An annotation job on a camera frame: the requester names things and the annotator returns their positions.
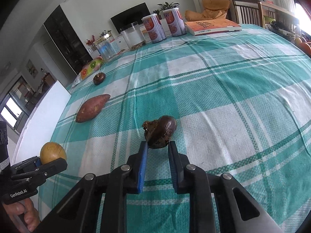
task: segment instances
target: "checkered tablecloth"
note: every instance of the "checkered tablecloth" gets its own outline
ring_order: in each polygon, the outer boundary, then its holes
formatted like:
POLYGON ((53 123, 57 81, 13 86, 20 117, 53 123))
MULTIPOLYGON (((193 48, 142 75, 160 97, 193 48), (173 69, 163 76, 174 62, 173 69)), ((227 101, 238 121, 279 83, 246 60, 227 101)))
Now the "checkered tablecloth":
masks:
MULTIPOLYGON (((52 136, 68 168, 39 189, 41 218, 86 173, 111 172, 144 140, 142 123, 171 115, 178 151, 208 173, 231 173, 285 232, 311 208, 311 59, 255 25, 169 37, 127 52, 71 90, 52 136), (76 123, 81 104, 111 99, 76 123)), ((167 148, 150 150, 144 191, 127 198, 128 232, 189 230, 189 196, 174 193, 167 148)))

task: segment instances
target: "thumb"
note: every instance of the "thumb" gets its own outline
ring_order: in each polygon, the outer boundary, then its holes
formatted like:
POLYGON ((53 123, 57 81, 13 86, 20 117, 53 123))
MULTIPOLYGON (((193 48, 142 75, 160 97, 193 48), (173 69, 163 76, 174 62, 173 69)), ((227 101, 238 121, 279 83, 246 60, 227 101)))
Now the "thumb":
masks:
POLYGON ((4 206, 4 209, 7 211, 7 213, 11 215, 20 215, 25 212, 25 207, 18 202, 10 204, 10 205, 4 204, 3 206, 4 206))

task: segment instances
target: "red and white can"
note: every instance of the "red and white can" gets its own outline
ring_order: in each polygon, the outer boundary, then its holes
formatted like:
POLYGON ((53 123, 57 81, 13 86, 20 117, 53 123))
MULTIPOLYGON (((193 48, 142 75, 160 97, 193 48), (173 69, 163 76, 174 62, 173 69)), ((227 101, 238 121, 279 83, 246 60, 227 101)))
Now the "red and white can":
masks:
POLYGON ((165 16, 169 30, 172 36, 181 36, 187 33, 185 24, 179 13, 179 8, 172 8, 169 10, 164 10, 163 14, 165 16))
POLYGON ((142 22, 146 27, 149 37, 153 43, 166 39, 162 24, 156 14, 152 14, 142 18, 142 22))

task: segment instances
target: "dark cabinet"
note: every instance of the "dark cabinet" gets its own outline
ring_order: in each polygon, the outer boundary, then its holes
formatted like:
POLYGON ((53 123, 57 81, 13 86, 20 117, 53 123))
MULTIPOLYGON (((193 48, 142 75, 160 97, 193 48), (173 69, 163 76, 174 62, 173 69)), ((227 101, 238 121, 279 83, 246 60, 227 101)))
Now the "dark cabinet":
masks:
POLYGON ((90 62, 92 57, 85 49, 60 6, 48 17, 44 26, 76 74, 81 72, 83 66, 90 62))

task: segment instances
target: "orange chair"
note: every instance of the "orange chair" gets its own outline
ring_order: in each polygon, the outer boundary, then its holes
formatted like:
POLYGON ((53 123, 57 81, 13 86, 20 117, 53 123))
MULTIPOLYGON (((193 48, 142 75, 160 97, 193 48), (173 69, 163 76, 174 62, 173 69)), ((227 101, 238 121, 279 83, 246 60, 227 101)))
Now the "orange chair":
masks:
POLYGON ((202 0, 205 10, 202 13, 186 10, 185 18, 187 21, 212 20, 226 18, 230 7, 230 0, 202 0))

